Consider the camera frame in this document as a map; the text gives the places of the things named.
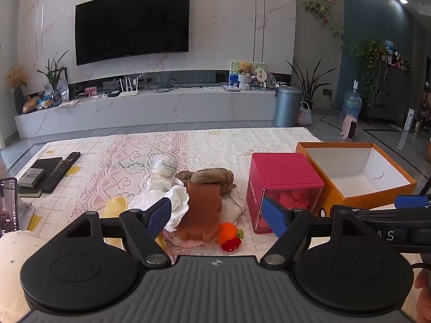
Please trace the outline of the operator hand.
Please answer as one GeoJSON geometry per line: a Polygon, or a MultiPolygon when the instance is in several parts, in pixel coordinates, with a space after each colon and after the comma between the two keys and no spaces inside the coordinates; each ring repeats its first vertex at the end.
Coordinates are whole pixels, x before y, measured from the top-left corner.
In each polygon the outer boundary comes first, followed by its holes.
{"type": "Polygon", "coordinates": [[[428,286],[427,271],[422,269],[415,279],[414,287],[420,290],[416,303],[416,321],[418,323],[430,323],[431,320],[431,295],[428,286]]]}

